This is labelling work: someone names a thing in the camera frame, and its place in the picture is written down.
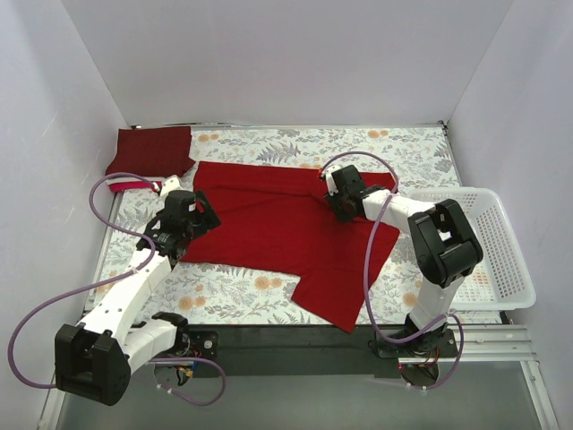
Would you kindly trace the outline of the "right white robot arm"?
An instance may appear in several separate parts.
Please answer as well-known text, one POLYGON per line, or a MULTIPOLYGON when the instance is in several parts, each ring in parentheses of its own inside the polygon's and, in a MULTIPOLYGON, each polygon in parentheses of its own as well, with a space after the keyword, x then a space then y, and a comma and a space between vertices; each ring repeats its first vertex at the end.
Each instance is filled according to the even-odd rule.
POLYGON ((337 218, 373 223, 363 263, 363 295, 377 341, 390 348, 425 356, 447 328, 449 309, 459 286, 483 260, 483 249, 461 209, 452 199, 422 202, 381 185, 368 186, 355 166, 327 167, 320 172, 325 199, 337 218), (374 239, 384 224, 410 236, 422 286, 401 331, 387 335, 377 325, 369 298, 369 271, 374 239))

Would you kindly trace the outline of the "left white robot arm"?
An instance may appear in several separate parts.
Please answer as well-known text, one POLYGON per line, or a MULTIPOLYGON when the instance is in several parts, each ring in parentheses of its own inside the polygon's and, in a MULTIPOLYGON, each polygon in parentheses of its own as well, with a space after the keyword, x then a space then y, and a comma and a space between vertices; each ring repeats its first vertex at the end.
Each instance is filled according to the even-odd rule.
POLYGON ((57 389, 113 406, 123 397, 133 373, 151 359, 162 354, 179 358, 189 351, 185 317, 159 312, 139 328, 134 323, 190 243, 219 225, 203 192, 167 192, 163 209, 137 242, 126 278, 79 322, 65 324, 57 332, 57 389))

